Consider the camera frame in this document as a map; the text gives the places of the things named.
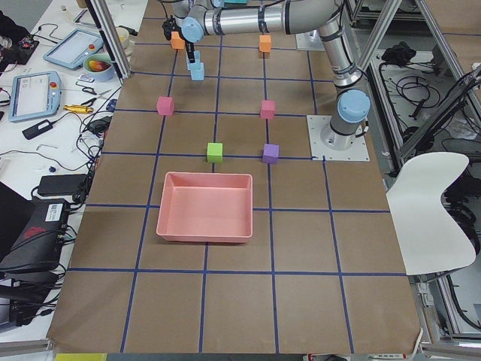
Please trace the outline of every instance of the yellow object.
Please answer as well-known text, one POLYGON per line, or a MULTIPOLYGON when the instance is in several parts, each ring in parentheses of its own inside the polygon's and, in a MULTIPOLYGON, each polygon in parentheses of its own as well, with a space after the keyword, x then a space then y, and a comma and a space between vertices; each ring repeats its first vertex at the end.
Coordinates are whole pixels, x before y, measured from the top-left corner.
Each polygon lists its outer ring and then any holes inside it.
POLYGON ((55 361, 107 361, 106 353, 59 353, 55 361))
POLYGON ((186 47, 186 42, 180 37, 179 32, 172 32, 172 49, 182 50, 186 47))
POLYGON ((93 108, 85 105, 64 105, 64 111, 71 111, 72 113, 90 114, 93 113, 93 108))
POLYGON ((259 51, 263 53, 270 53, 272 48, 272 39, 270 35, 259 36, 259 51))

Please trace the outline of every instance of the blue joint cap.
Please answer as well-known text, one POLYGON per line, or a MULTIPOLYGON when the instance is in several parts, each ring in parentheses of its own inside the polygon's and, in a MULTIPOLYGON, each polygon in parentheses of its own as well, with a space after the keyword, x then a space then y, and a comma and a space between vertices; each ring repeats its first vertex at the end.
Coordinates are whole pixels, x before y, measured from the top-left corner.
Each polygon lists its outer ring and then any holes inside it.
POLYGON ((361 90, 352 89, 342 94, 337 102, 337 112, 347 123, 357 124, 368 116, 371 100, 361 90))
POLYGON ((204 37, 204 28, 193 17, 186 17, 181 29, 183 37, 191 43, 198 43, 204 37))

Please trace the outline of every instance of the white chair seat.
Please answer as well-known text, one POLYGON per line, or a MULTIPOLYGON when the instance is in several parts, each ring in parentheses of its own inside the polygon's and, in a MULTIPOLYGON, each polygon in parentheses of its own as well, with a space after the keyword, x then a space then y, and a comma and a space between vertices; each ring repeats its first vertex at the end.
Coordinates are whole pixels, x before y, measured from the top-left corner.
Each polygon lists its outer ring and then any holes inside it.
POLYGON ((427 153, 410 159, 387 192, 408 275, 444 272, 470 265, 469 238, 441 204, 443 192, 465 170, 457 153, 427 153))

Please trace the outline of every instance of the pink plastic bin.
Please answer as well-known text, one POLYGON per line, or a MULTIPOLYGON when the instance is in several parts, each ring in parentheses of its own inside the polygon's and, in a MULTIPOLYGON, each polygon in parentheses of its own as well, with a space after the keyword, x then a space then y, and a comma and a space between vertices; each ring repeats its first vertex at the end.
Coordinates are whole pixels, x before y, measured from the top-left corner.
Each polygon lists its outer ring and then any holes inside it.
POLYGON ((252 175, 168 172, 157 234, 168 241, 249 241, 253 235, 252 175))

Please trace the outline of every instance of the tablet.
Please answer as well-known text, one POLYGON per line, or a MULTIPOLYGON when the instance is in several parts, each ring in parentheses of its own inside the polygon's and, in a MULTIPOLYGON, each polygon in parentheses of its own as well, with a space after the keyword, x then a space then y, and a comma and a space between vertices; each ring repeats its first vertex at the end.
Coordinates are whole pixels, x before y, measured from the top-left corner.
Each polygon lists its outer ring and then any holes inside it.
POLYGON ((44 60, 69 69, 79 68, 86 57, 97 53, 104 46, 99 34, 75 29, 54 48, 44 54, 44 60))
POLYGON ((56 71, 14 78, 9 120, 19 122, 54 115, 60 106, 60 76, 56 71))

